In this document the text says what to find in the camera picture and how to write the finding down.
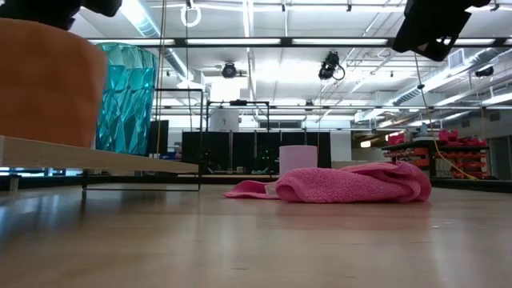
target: towel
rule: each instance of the towel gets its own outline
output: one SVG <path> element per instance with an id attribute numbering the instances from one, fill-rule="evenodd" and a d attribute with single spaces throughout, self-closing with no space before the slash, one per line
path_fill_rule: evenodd
<path id="1" fill-rule="evenodd" d="M 276 182 L 276 194 L 268 195 L 268 183 L 244 181 L 226 198 L 281 199 L 304 203 L 425 202 L 430 197 L 428 177 L 406 162 L 369 163 L 336 169 L 291 170 Z"/>

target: wooden shelf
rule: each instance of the wooden shelf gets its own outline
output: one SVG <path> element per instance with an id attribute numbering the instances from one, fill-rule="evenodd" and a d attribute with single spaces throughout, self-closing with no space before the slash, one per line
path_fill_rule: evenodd
<path id="1" fill-rule="evenodd" d="M 195 164 L 0 136 L 0 166 L 197 173 Z"/>

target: cylinder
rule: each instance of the cylinder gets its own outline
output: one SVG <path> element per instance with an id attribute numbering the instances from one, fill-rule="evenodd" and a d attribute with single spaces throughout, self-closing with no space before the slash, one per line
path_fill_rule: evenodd
<path id="1" fill-rule="evenodd" d="M 317 147 L 306 145 L 279 147 L 279 174 L 298 168 L 316 168 Z"/>

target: teal glass vase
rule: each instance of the teal glass vase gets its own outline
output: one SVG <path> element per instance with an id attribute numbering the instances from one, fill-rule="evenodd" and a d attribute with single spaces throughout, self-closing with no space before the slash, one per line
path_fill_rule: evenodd
<path id="1" fill-rule="evenodd" d="M 158 58 L 123 43 L 99 43 L 108 58 L 101 113 L 96 126 L 96 149 L 146 154 Z"/>

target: wooden floor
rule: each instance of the wooden floor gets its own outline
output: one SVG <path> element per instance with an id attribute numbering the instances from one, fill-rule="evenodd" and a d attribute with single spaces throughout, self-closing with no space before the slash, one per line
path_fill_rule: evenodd
<path id="1" fill-rule="evenodd" d="M 22 193 L 0 206 L 0 287 L 512 287 L 512 194 L 311 205 L 227 189 Z"/>

